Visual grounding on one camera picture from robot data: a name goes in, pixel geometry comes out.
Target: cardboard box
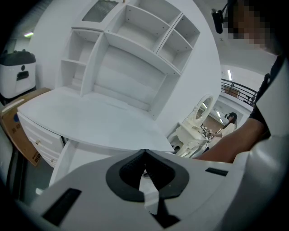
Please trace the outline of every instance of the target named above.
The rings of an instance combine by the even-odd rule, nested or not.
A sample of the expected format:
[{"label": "cardboard box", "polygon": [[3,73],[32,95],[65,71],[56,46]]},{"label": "cardboard box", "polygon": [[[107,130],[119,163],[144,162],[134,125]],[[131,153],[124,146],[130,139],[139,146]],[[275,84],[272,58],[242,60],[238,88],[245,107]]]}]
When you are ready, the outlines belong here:
[{"label": "cardboard box", "polygon": [[28,159],[34,166],[36,166],[41,158],[41,155],[35,149],[33,144],[29,141],[24,130],[20,124],[17,116],[18,107],[27,101],[50,91],[48,88],[41,88],[39,90],[30,92],[26,95],[20,96],[2,108],[0,112],[0,123],[9,136],[16,148]]}]

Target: person's arm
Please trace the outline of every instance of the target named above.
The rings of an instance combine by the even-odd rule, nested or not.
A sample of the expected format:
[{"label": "person's arm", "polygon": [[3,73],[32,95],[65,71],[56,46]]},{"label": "person's arm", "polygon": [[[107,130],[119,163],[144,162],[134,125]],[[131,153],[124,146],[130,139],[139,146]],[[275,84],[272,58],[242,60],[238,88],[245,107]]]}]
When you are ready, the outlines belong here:
[{"label": "person's arm", "polygon": [[223,137],[210,150],[195,159],[232,163],[239,153],[249,151],[264,131],[265,126],[261,122],[249,118],[241,128]]},{"label": "person's arm", "polygon": [[220,137],[220,138],[223,137],[223,135],[222,135],[221,132],[220,132],[220,133],[214,133],[214,134],[212,134],[212,136],[213,136],[213,137]]}]

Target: ceiling light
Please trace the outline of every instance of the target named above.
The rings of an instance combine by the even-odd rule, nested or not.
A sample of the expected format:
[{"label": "ceiling light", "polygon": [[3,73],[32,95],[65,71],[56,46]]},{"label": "ceiling light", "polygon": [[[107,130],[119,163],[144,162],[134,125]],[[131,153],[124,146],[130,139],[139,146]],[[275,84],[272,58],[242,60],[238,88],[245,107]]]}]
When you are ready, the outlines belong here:
[{"label": "ceiling light", "polygon": [[33,32],[29,32],[28,34],[24,34],[25,37],[29,37],[31,35],[33,35]]},{"label": "ceiling light", "polygon": [[231,71],[228,70],[229,79],[232,80]]}]

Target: black railing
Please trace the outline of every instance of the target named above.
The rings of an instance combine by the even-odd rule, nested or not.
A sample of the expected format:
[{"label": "black railing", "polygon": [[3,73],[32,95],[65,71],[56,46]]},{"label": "black railing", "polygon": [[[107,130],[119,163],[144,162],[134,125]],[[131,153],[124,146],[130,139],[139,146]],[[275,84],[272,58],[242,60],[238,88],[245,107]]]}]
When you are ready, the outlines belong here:
[{"label": "black railing", "polygon": [[257,92],[241,84],[222,79],[222,92],[231,95],[254,107]]}]

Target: shelf compartment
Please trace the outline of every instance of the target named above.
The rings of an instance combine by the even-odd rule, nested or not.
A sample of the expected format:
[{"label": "shelf compartment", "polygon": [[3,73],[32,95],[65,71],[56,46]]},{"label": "shelf compartment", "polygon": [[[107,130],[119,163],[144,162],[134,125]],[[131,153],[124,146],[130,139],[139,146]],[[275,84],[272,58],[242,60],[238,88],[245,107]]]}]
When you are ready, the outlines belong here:
[{"label": "shelf compartment", "polygon": [[61,61],[57,87],[67,87],[80,94],[85,66],[66,60]]},{"label": "shelf compartment", "polygon": [[119,49],[122,49],[126,52],[129,52],[132,55],[135,55],[136,57],[144,60],[145,62],[149,63],[156,69],[160,70],[164,74],[178,75],[178,71],[176,68],[167,64],[165,61],[160,59],[158,55],[153,53],[151,50],[143,46],[140,46],[139,44],[135,43],[133,40],[127,39],[123,36],[110,33],[110,32],[106,32],[105,36],[110,45],[115,46]]},{"label": "shelf compartment", "polygon": [[79,64],[80,66],[86,66],[86,63],[83,63],[83,62],[80,62],[80,61],[69,60],[69,59],[62,59],[61,61]]},{"label": "shelf compartment", "polygon": [[178,21],[175,30],[178,31],[192,47],[194,47],[200,31],[185,15],[183,15]]},{"label": "shelf compartment", "polygon": [[134,52],[157,65],[163,65],[167,70],[175,71],[152,51],[113,33],[101,35],[96,46],[98,49],[92,57],[94,54],[96,56],[91,59],[94,62],[88,66],[93,69],[87,71],[87,75],[88,72],[92,73],[94,87],[88,84],[82,96],[95,91],[147,111],[167,74],[135,56]]},{"label": "shelf compartment", "polygon": [[100,32],[74,29],[64,51],[65,60],[86,64]]},{"label": "shelf compartment", "polygon": [[154,120],[156,120],[168,102],[177,82],[180,77],[173,75],[167,75],[162,86],[158,90],[158,94],[155,96],[154,101],[151,103],[149,108],[149,114]]},{"label": "shelf compartment", "polygon": [[153,14],[127,5],[113,20],[107,31],[133,40],[151,51],[157,50],[169,25]]},{"label": "shelf compartment", "polygon": [[138,0],[134,5],[154,14],[169,25],[173,25],[181,14],[176,7],[166,0]]},{"label": "shelf compartment", "polygon": [[186,39],[176,30],[172,30],[157,54],[182,73],[191,52],[192,47]]}]

